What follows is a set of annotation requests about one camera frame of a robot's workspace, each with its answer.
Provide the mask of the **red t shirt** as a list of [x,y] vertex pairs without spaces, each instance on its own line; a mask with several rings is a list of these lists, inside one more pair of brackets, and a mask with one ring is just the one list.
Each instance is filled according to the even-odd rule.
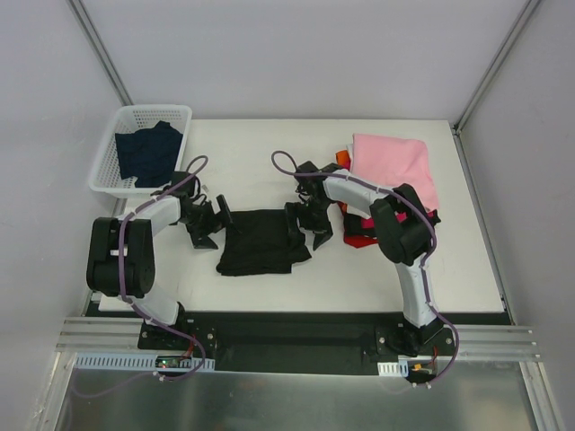
[[354,234],[354,233],[347,233],[347,232],[345,232],[343,234],[343,241],[347,245],[349,245],[355,249],[361,249],[361,248],[368,247],[370,245],[377,244],[377,238],[376,237],[373,237],[371,235]]

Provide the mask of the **magenta t shirt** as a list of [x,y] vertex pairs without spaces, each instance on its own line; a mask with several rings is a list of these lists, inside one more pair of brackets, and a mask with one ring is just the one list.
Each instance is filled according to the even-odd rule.
[[[396,213],[395,216],[396,216],[396,219],[400,223],[402,223],[407,218],[407,215],[405,213]],[[361,227],[363,229],[372,229],[375,227],[375,222],[372,218],[361,217],[360,222],[361,222]]]

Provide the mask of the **white plastic laundry basket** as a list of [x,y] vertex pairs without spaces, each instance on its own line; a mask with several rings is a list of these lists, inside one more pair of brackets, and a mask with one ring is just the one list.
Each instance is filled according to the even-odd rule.
[[120,177],[116,134],[133,134],[140,129],[151,128],[158,121],[170,124],[182,134],[174,171],[179,171],[190,132],[192,109],[178,104],[128,105],[116,111],[105,129],[91,169],[88,184],[90,189],[107,193],[115,198],[140,198],[150,195],[156,188],[137,188],[136,177],[123,180]]

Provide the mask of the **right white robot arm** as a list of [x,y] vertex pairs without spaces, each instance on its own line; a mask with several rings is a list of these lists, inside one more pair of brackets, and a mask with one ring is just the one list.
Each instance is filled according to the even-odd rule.
[[406,183],[394,189],[376,186],[334,163],[318,169],[306,162],[291,175],[302,199],[296,204],[297,218],[314,233],[314,249],[333,236],[327,215],[331,204],[341,202],[370,214],[379,250],[395,265],[402,291],[403,324],[385,343],[406,356],[428,352],[444,323],[434,306],[427,271],[437,246],[435,227],[415,189]]

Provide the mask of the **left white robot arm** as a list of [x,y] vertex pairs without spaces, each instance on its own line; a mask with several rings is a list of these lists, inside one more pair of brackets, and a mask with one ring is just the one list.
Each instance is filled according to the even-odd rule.
[[172,182],[121,217],[94,220],[86,268],[88,287],[130,306],[144,323],[160,328],[159,339],[172,349],[190,339],[181,303],[163,293],[155,282],[154,237],[171,225],[182,224],[195,249],[215,250],[212,233],[233,224],[223,195],[216,212],[201,191],[197,176],[175,172]]

